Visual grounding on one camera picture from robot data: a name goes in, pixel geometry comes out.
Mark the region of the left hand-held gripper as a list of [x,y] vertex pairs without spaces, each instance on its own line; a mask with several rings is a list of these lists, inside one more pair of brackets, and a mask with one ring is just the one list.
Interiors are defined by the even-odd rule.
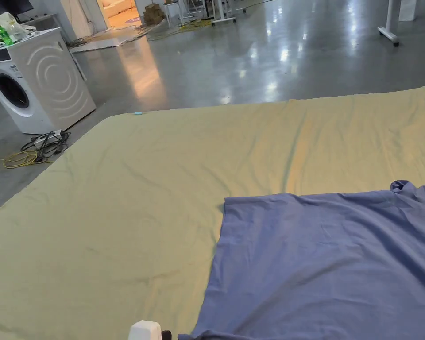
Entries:
[[171,340],[170,330],[162,330],[155,321],[141,320],[133,324],[129,332],[129,340]]

